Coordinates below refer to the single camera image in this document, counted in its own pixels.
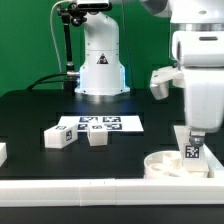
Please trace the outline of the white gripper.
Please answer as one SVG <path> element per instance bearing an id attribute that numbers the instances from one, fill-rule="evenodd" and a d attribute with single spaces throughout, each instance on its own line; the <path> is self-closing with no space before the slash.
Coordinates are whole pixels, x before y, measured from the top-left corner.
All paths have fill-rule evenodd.
<path id="1" fill-rule="evenodd" d="M 204 132 L 216 132 L 224 119 L 224 32 L 176 31 L 172 55 L 183 74 L 189 142 L 202 146 Z"/>

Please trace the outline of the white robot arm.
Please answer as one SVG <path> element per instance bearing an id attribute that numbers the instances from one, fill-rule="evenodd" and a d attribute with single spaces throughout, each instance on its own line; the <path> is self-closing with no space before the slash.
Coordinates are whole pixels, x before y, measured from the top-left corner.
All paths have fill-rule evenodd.
<path id="1" fill-rule="evenodd" d="M 78 91 L 114 95 L 125 85 L 119 70 L 118 27 L 102 10 L 114 0 L 78 0 L 87 12 L 85 62 Z M 147 11 L 170 19 L 170 56 L 176 67 L 155 70 L 150 89 L 168 96 L 168 83 L 184 89 L 186 126 L 193 145 L 224 121 L 224 0 L 139 0 Z"/>

